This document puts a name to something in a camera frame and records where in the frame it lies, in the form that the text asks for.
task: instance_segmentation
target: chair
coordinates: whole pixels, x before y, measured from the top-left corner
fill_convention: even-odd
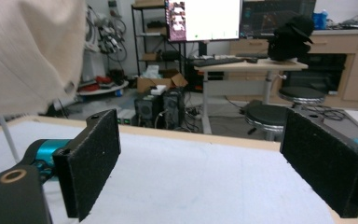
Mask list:
[[[292,108],[304,109],[304,105],[316,105],[324,102],[324,93],[306,87],[283,87],[279,89],[279,97],[293,103]],[[266,140],[274,141],[283,133],[286,122],[286,106],[253,105],[245,111],[245,120],[255,129],[266,132]]]

